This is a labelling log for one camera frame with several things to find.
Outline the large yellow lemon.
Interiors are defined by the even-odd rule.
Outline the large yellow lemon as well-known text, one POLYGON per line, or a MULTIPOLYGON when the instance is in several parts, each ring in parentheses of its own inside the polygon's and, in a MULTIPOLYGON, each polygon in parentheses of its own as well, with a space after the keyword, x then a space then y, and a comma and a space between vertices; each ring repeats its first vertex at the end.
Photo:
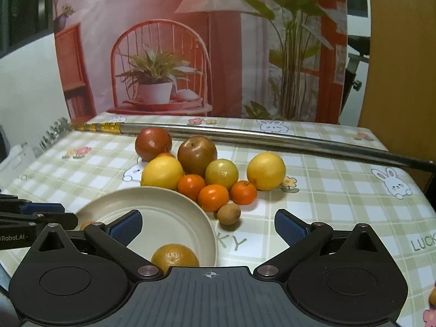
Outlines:
POLYGON ((183 167, 176 158, 159 156, 143 169, 140 185, 176 190, 183 176, 183 167))

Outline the white plastic basket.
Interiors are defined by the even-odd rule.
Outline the white plastic basket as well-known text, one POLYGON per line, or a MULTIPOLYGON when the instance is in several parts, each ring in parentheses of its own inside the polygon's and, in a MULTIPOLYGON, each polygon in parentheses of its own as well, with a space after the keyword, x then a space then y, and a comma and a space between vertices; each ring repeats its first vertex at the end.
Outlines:
POLYGON ((1 163, 0 188, 4 190, 14 179, 21 176, 34 161, 35 154, 28 143, 13 146, 7 158, 1 163))

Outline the orange fruit in plate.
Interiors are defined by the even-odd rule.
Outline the orange fruit in plate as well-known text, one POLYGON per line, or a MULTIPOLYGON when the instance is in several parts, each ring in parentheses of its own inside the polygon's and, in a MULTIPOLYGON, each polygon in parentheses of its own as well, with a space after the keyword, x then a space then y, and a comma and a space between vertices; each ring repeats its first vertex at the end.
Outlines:
POLYGON ((199 267, 194 252, 181 244, 167 244, 155 251, 152 263, 166 274, 170 267, 199 267))

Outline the beige round plate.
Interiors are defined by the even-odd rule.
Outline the beige round plate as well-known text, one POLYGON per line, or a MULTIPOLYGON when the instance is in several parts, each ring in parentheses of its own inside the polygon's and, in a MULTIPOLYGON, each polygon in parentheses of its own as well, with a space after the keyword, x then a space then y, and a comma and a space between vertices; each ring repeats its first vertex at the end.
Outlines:
POLYGON ((181 244, 194 252, 202 267, 214 267, 218 261, 217 238, 213 225, 195 202, 165 188, 130 187, 96 199, 77 213, 79 223, 109 224, 130 210, 143 218, 141 232, 127 246, 150 259, 167 244, 181 244))

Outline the yellow lemon right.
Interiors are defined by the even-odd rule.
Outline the yellow lemon right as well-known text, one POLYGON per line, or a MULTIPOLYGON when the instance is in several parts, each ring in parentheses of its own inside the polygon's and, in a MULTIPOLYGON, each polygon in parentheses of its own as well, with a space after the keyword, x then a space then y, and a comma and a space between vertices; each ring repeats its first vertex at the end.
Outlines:
POLYGON ((248 163, 247 180, 257 190, 268 191, 281 185, 286 174, 283 159, 271 152, 263 152, 256 155, 248 163))

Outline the small brown kiwi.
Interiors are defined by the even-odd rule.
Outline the small brown kiwi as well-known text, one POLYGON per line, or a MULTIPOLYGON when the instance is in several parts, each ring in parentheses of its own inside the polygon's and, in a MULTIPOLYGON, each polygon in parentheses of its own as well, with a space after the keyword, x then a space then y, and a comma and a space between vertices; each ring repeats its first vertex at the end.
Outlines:
POLYGON ((241 209, 238 204, 229 203, 219 208, 217 219, 221 225, 230 226, 236 224, 241 216, 241 209))

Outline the orange tangerine left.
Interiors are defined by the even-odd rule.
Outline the orange tangerine left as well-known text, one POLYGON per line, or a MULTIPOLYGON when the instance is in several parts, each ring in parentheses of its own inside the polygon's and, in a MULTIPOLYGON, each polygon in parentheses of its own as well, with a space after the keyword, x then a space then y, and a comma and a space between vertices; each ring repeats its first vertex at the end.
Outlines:
POLYGON ((183 176, 177 184, 177 192, 196 202, 199 192, 206 186, 205 180, 197 174, 183 176))

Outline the checkered bunny tablecloth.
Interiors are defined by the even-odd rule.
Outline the checkered bunny tablecloth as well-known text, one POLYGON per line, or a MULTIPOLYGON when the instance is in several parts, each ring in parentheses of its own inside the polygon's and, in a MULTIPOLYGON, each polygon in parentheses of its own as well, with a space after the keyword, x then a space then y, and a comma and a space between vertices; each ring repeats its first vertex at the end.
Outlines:
MULTIPOLYGON (((404 274, 409 295, 401 326, 434 326, 429 296, 435 286, 435 211, 402 169, 319 156, 281 154, 287 168, 282 186, 261 192, 243 210, 234 232, 217 228, 219 263, 255 267, 285 248, 273 231, 281 208, 305 221, 323 221, 335 229, 369 223, 404 274)), ((91 200, 139 185, 134 140, 124 135, 75 133, 40 156, 4 193, 25 199, 60 202, 78 211, 91 200)))

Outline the orange tangerine middle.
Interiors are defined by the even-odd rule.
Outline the orange tangerine middle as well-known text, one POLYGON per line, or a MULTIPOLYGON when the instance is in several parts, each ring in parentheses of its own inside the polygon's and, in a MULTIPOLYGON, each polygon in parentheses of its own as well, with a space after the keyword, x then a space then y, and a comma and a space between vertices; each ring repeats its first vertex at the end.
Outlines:
POLYGON ((197 204, 207 213, 214 213, 228 203, 230 197, 226 187, 220 184, 206 185, 198 194, 197 204))

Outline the dark red tomato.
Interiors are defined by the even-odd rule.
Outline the dark red tomato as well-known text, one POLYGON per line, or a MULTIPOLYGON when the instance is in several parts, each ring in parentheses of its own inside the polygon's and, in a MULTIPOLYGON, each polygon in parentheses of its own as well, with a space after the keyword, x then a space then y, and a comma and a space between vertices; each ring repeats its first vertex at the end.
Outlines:
POLYGON ((135 151, 143 161, 151 161, 159 154, 169 153, 171 149, 171 135, 163 128, 144 128, 135 140, 135 151))

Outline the yellow green round fruit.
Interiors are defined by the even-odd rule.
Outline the yellow green round fruit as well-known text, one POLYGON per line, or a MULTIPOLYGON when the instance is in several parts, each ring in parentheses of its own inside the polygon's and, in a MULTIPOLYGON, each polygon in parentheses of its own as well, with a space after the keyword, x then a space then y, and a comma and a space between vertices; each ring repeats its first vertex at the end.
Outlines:
POLYGON ((207 184, 219 184, 230 190, 239 180, 239 171, 236 165, 228 159, 216 159, 205 170, 207 184))

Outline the red apple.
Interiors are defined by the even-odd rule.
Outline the red apple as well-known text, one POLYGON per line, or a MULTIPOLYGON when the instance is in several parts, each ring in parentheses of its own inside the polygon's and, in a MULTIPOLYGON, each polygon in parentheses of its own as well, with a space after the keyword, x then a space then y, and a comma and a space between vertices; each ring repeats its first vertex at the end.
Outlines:
POLYGON ((207 166, 217 159, 217 148, 207 137, 190 137, 178 148, 177 159, 186 174, 203 177, 207 166))

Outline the long metal rod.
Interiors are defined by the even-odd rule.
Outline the long metal rod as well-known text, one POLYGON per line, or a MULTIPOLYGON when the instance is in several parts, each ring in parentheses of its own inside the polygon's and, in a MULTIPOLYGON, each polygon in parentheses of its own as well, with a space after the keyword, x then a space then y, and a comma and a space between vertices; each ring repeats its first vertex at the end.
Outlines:
POLYGON ((248 131, 234 128, 195 127, 176 124, 160 124, 173 137, 204 136, 219 143, 233 143, 241 146, 261 146, 266 149, 301 151, 315 156, 345 159, 396 168, 411 168, 428 173, 435 172, 433 161, 395 154, 389 151, 279 133, 248 131))

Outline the printed room backdrop cloth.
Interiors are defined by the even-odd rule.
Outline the printed room backdrop cloth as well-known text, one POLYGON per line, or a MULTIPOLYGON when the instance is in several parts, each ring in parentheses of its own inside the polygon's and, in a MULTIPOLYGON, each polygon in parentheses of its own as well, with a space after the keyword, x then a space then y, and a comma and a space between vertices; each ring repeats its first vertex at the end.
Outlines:
POLYGON ((66 107, 337 123, 347 0, 53 0, 66 107))

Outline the black tripod stand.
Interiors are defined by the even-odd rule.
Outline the black tripod stand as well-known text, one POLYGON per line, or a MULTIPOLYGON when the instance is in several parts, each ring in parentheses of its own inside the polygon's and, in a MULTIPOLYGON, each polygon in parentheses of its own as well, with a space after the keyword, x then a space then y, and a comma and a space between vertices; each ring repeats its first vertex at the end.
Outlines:
POLYGON ((341 100, 341 111, 344 110, 348 97, 352 89, 359 91, 362 82, 356 79, 360 62, 369 63, 370 61, 370 37, 360 35, 349 35, 347 40, 348 47, 357 53, 348 54, 349 61, 345 69, 344 89, 341 100))

